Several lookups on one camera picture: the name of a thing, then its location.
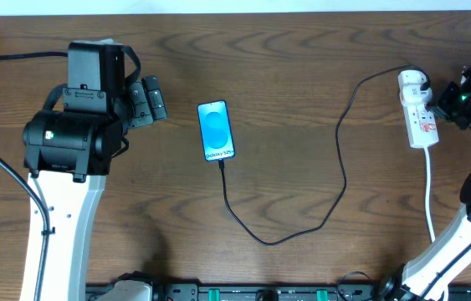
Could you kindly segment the blue Galaxy smartphone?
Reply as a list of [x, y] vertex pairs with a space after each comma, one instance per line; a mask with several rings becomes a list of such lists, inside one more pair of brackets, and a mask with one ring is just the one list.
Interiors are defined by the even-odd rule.
[[206, 161], [220, 161], [235, 156], [233, 135], [225, 100], [197, 106], [202, 148]]

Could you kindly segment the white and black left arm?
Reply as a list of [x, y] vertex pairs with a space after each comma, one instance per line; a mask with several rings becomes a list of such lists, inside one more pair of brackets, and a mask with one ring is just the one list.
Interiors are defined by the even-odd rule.
[[68, 82], [26, 124], [30, 202], [22, 300], [83, 300], [90, 240], [110, 163], [129, 130], [167, 117], [155, 76], [141, 77], [133, 49], [112, 39], [73, 41]]

